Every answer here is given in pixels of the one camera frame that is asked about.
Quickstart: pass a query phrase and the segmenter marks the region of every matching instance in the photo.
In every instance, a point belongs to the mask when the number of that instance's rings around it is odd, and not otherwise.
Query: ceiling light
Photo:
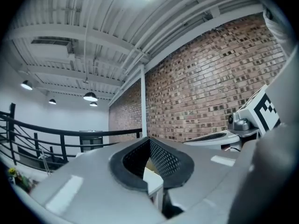
[[[28,80],[25,80],[22,84],[21,87],[25,88],[26,90],[32,90],[32,83]]]
[[[93,92],[88,92],[84,95],[84,99],[88,101],[97,101],[98,98]]]
[[[52,104],[52,105],[56,105],[56,101],[54,99],[50,99],[49,103]]]
[[[91,102],[91,103],[90,103],[90,106],[97,107],[97,106],[98,106],[98,104],[97,104],[97,103],[95,103],[95,102]]]

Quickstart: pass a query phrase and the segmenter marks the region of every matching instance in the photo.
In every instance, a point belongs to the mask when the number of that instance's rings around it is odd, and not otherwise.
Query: mesh grille
[[[148,142],[139,145],[123,158],[125,168],[136,176],[143,178],[145,165],[150,158]]]
[[[180,163],[177,157],[153,141],[150,141],[150,157],[162,178],[166,178],[179,170]]]

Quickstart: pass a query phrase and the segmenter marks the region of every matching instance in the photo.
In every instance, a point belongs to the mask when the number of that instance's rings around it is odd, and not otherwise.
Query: black rubber gasket
[[[183,186],[194,171],[194,161],[187,154],[156,139],[143,138],[112,155],[111,173],[124,187],[147,192],[148,185],[142,178],[149,158],[163,178],[164,189]]]

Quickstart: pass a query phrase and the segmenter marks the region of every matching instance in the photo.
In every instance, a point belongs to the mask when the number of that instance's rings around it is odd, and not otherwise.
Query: black trim
[[[60,143],[61,143],[61,152],[62,152],[62,157],[64,159],[64,163],[67,163],[67,156],[66,156],[66,150],[65,150],[65,142],[64,142],[64,136],[61,134],[60,135]]]
[[[14,113],[15,113],[15,104],[14,103],[10,104],[9,110],[10,110],[9,117],[5,117],[5,118],[14,119]],[[8,123],[8,135],[9,135],[10,140],[15,141],[14,134],[11,133],[11,131],[14,131],[14,123],[13,122]]]
[[[148,185],[142,177],[149,158],[163,178],[164,189],[183,186],[194,171],[194,162],[187,154],[147,137],[115,153],[109,167],[124,187],[147,192]]]
[[[53,152],[53,147],[52,146],[50,147],[50,153],[52,153],[51,154],[51,160],[52,160],[52,162],[54,162],[55,161],[55,156],[54,156],[54,152]]]
[[[35,141],[34,141],[34,145],[35,145],[35,147],[36,147],[36,156],[37,156],[37,158],[41,155],[41,151],[40,151],[40,149],[39,149],[39,143],[38,143],[38,137],[37,137],[37,133],[33,133],[33,135],[34,135],[34,139],[35,139]]]

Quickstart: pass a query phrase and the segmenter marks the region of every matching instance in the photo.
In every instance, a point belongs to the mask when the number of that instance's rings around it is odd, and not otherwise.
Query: black metal railing
[[[90,145],[83,145],[83,144],[66,144],[65,137],[66,136],[75,136],[80,139],[80,137],[86,138],[94,138],[94,137],[105,137],[105,136],[115,136],[115,135],[124,135],[124,134],[136,134],[136,137],[140,137],[140,133],[142,129],[131,129],[131,130],[121,130],[121,131],[109,131],[109,132],[76,132],[76,131],[64,131],[64,130],[57,130],[57,129],[50,129],[35,125],[26,124],[20,121],[11,118],[9,113],[0,112],[0,120],[5,122],[5,125],[0,125],[0,145],[4,147],[9,152],[4,152],[0,150],[5,156],[9,157],[14,161],[14,164],[21,163],[23,165],[29,166],[31,168],[35,168],[38,170],[45,171],[45,166],[43,160],[40,159],[42,151],[45,154],[46,162],[49,166],[49,169],[56,170],[57,168],[61,167],[62,165],[68,162],[68,158],[76,157],[73,154],[67,154],[66,147],[78,147],[78,148],[102,148],[105,146],[110,146],[115,143],[109,144],[90,144]],[[28,133],[34,132],[34,137],[32,138]],[[38,138],[38,133],[46,133],[46,134],[53,134],[59,135],[60,142],[52,142],[52,141],[45,141],[40,140]],[[45,148],[41,144],[51,145],[49,148]],[[54,153],[53,146],[59,146],[61,153]],[[25,160],[33,161],[36,165],[28,164],[28,162],[24,162],[21,160],[16,159],[15,154],[18,154]]]

